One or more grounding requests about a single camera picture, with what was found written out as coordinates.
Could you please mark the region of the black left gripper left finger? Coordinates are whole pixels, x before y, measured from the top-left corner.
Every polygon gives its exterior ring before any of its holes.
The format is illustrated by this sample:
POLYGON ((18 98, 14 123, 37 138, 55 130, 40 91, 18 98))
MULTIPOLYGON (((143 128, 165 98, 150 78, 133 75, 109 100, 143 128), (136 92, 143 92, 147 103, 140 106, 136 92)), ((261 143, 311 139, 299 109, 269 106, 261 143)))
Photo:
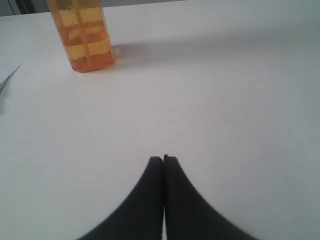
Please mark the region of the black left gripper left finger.
POLYGON ((152 156, 126 199, 81 240, 161 240, 163 235, 163 160, 152 156))

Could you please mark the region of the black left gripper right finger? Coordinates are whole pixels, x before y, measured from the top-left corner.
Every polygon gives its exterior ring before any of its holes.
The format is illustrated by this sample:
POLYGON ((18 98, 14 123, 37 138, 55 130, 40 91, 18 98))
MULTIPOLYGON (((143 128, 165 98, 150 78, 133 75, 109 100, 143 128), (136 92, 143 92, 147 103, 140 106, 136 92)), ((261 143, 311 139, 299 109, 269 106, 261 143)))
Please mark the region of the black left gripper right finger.
POLYGON ((199 194, 178 159, 163 158, 165 227, 168 240, 253 240, 199 194))

